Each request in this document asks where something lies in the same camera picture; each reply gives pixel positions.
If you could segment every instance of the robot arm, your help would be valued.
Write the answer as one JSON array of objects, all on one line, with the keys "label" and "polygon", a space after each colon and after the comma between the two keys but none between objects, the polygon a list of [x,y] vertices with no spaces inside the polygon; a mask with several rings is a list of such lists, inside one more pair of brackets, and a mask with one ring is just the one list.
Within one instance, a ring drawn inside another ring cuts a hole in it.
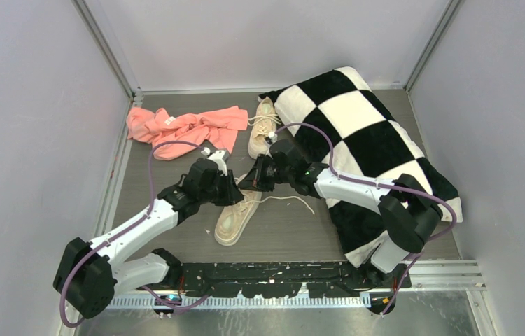
[{"label": "robot arm", "polygon": [[[207,159],[199,159],[184,179],[162,190],[149,206],[116,229],[89,242],[77,237],[67,244],[53,286],[61,293],[65,279],[76,263],[104,242],[77,272],[66,293],[69,301],[87,319],[103,311],[115,296],[146,284],[173,286],[181,276],[180,262],[164,249],[138,260],[125,262],[150,240],[168,231],[198,212],[201,204],[218,206],[236,204],[244,199],[231,170],[225,166],[228,152],[218,150]],[[145,215],[133,230],[129,228]],[[115,241],[112,237],[128,230]]]},{"label": "robot arm", "polygon": [[288,140],[273,143],[269,154],[258,156],[238,187],[272,191],[275,183],[289,183],[301,195],[342,200],[380,214],[388,239],[370,254],[370,262],[381,273],[392,272],[410,253],[420,253],[442,217],[434,201],[377,187],[380,184],[425,191],[413,176],[402,174],[397,179],[380,179],[341,172],[335,175],[326,164],[306,161]]}]

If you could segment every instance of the pink cloth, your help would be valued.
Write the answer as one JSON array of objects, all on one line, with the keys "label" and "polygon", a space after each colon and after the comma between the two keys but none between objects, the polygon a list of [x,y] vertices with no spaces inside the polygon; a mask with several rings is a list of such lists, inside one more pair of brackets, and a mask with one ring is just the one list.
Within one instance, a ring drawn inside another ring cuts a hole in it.
[{"label": "pink cloth", "polygon": [[[127,117],[128,139],[135,139],[156,146],[168,140],[184,140],[200,145],[209,140],[217,149],[230,153],[236,143],[238,131],[248,127],[248,111],[232,106],[200,114],[183,114],[170,117],[164,108],[155,114],[139,107],[131,108]],[[195,149],[183,144],[162,146],[154,157],[172,160]]]}]

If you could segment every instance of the white shoelace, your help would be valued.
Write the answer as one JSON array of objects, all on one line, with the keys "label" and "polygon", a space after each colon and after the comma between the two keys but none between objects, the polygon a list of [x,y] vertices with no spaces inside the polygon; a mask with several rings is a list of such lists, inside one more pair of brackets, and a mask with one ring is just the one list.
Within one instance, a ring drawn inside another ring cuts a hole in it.
[{"label": "white shoelace", "polygon": [[285,197],[277,197],[277,196],[267,196],[265,197],[263,200],[256,200],[256,199],[252,199],[250,201],[245,201],[245,202],[240,202],[238,203],[237,205],[239,205],[240,207],[240,211],[243,211],[245,208],[246,208],[246,205],[248,203],[263,203],[263,202],[266,202],[268,199],[274,199],[274,200],[288,200],[290,198],[294,198],[296,200],[299,200],[301,203],[304,203],[306,204],[306,207],[308,207],[308,209],[310,210],[310,212],[312,212],[313,215],[316,215],[316,213],[314,212],[314,210],[310,207],[310,205],[304,201],[302,198],[298,197],[298,196],[285,196]]},{"label": "white shoelace", "polygon": [[271,123],[275,124],[281,123],[281,119],[279,119],[279,115],[277,113],[255,115],[254,117],[248,119],[248,125],[255,127],[253,132],[256,132],[257,135],[268,135],[269,132],[271,132],[270,129],[267,129],[266,125],[260,124],[260,122],[263,120],[270,120]]}]

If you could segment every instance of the shoe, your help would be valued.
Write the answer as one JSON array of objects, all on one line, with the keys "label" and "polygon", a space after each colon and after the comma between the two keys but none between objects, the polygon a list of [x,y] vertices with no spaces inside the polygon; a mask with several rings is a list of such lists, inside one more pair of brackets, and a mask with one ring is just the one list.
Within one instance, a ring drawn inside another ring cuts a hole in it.
[{"label": "shoe", "polygon": [[269,132],[277,130],[277,124],[281,123],[275,112],[273,102],[269,97],[264,98],[256,108],[256,115],[248,119],[248,125],[252,127],[250,139],[248,140],[248,154],[256,159],[259,154],[266,154],[269,150],[265,137]]},{"label": "shoe", "polygon": [[[245,174],[240,176],[237,182],[245,176]],[[256,212],[260,198],[263,196],[260,191],[240,190],[240,192],[244,195],[244,200],[223,208],[217,225],[215,225],[215,240],[224,246],[231,246],[238,242],[246,224]]]}]

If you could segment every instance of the checkered pillow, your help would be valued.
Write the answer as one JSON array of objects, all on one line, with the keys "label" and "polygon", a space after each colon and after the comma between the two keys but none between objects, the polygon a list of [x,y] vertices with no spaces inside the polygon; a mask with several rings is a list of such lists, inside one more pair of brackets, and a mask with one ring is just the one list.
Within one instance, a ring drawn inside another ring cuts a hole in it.
[{"label": "checkered pillow", "polygon": [[[423,152],[351,67],[259,96],[270,97],[283,123],[304,122],[323,130],[335,146],[337,170],[361,176],[396,179],[413,175],[430,194],[447,201],[462,221],[458,190],[424,157]],[[290,127],[310,160],[328,163],[326,140],[308,127]],[[345,256],[359,267],[388,234],[379,214],[361,206],[327,199]],[[443,206],[443,220],[451,215]]]}]

